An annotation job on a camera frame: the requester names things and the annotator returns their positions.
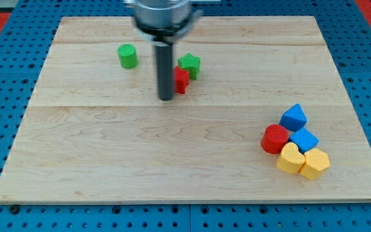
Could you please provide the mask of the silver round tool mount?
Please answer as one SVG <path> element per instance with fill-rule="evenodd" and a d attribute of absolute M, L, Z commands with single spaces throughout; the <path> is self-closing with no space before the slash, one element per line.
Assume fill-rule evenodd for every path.
<path fill-rule="evenodd" d="M 124 0 L 133 11 L 135 31 L 151 43 L 175 43 L 187 35 L 202 16 L 193 5 L 215 5 L 219 0 Z"/>

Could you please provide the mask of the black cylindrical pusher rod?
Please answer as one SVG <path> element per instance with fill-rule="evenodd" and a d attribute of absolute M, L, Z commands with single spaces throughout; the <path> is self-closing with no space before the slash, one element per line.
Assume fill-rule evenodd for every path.
<path fill-rule="evenodd" d="M 155 46 L 155 64 L 158 97 L 162 101 L 170 101 L 175 94 L 172 44 Z"/>

